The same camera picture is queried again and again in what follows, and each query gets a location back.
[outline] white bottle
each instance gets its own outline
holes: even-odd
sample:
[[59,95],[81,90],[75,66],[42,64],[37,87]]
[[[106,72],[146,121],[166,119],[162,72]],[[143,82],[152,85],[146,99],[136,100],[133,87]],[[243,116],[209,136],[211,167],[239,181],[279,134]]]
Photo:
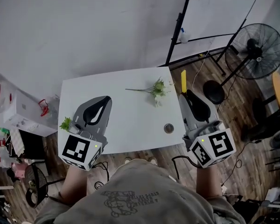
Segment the white bottle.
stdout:
[[183,28],[181,28],[181,35],[180,35],[180,42],[181,43],[188,43],[190,36],[188,34],[186,34],[186,32],[184,31]]
[[0,113],[9,108],[16,87],[0,74]]

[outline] box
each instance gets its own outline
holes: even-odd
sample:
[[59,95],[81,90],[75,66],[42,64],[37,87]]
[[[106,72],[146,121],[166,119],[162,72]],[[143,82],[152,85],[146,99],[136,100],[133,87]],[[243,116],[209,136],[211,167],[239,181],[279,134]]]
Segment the box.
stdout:
[[103,152],[102,143],[63,129],[58,132],[67,139],[66,143],[58,144],[58,156],[69,165],[89,171]]
[[10,107],[3,112],[4,127],[17,128],[43,137],[57,132],[57,125],[50,124],[46,115],[41,117],[41,113],[37,102],[16,91]]
[[230,129],[196,137],[190,150],[203,168],[220,163],[236,152]]

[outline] black cable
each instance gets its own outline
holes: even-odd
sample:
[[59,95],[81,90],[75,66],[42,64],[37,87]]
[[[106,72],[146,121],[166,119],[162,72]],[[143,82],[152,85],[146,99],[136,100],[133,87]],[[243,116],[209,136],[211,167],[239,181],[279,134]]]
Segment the black cable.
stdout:
[[176,156],[174,158],[172,158],[172,162],[174,164],[174,168],[175,168],[175,171],[176,171],[176,175],[177,175],[177,179],[179,180],[179,173],[178,173],[178,170],[177,170],[177,167],[176,167],[176,163],[175,163],[175,159],[179,159],[179,158],[185,158],[187,159],[194,167],[196,168],[202,168],[200,165],[194,163],[188,156],[184,156],[184,155],[179,155],[179,156]]
[[238,157],[242,154],[242,152],[244,151],[245,147],[246,147],[248,144],[250,144],[250,143],[252,143],[252,144],[257,144],[257,143],[260,143],[261,141],[262,141],[262,140],[257,140],[257,141],[255,141],[255,142],[248,142],[248,143],[246,143],[246,144],[244,145],[242,151],[237,155],[237,159],[236,159],[235,165],[234,165],[234,167],[233,167],[233,169],[232,169],[232,171],[231,171],[231,174],[230,174],[230,175],[228,176],[228,178],[221,184],[221,187],[224,186],[224,184],[226,183],[226,181],[231,177],[231,175],[233,174],[235,168],[241,168],[241,167],[242,167],[242,165],[243,165],[242,160],[241,160],[241,159],[238,159]]
[[[106,173],[107,173],[107,182],[109,181],[109,172],[108,172],[108,162],[99,162],[97,163],[96,165],[93,165],[92,168],[97,168],[97,167],[100,167],[102,168],[103,170],[106,170]],[[97,181],[94,183],[94,188],[95,190],[101,188],[104,184],[100,181]]]
[[234,81],[232,82],[231,87],[230,87],[229,90],[228,90],[227,97],[226,97],[223,101],[225,101],[225,100],[228,99],[229,94],[230,94],[230,90],[231,90],[231,88],[233,87],[233,84],[234,84],[234,82],[235,82],[236,79],[237,79],[237,76],[235,76]]

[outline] pink object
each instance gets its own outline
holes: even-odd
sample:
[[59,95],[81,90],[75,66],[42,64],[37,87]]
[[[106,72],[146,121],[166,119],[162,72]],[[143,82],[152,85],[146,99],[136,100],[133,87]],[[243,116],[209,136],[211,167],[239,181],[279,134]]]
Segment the pink object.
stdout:
[[25,177],[25,169],[28,166],[26,163],[14,163],[12,169],[14,171],[14,176],[17,178]]

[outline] flower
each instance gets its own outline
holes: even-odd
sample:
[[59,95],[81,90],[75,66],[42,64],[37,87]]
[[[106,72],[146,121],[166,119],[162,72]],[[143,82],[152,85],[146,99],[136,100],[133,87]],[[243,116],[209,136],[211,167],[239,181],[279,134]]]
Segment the flower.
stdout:
[[148,89],[142,89],[142,90],[135,90],[135,89],[126,89],[129,91],[141,91],[146,92],[149,94],[152,94],[155,100],[155,105],[161,106],[161,100],[164,96],[166,96],[167,93],[170,92],[169,87],[173,85],[169,81],[163,81],[161,77],[154,83],[154,85]]
[[162,103],[161,103],[162,96],[156,95],[156,96],[154,97],[154,100],[155,100],[155,105],[156,105],[157,107],[162,106]]

